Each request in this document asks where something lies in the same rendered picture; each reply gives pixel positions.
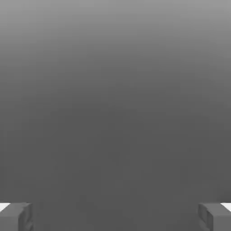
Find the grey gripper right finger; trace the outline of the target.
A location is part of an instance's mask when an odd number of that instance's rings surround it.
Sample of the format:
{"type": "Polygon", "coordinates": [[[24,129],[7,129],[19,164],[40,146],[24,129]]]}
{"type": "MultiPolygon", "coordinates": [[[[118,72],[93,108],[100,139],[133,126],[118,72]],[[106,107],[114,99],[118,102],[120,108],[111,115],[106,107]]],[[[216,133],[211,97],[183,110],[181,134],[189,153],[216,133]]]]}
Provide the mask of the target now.
{"type": "Polygon", "coordinates": [[[197,214],[203,231],[231,231],[231,203],[199,203],[197,214]]]}

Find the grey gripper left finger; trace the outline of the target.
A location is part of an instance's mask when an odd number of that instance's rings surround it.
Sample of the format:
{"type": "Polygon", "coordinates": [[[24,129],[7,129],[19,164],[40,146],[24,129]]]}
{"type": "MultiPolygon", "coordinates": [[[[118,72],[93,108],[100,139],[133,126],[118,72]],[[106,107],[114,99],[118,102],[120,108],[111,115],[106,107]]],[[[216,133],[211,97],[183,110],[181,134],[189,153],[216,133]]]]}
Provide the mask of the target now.
{"type": "Polygon", "coordinates": [[[0,231],[34,231],[33,204],[0,202],[0,231]]]}

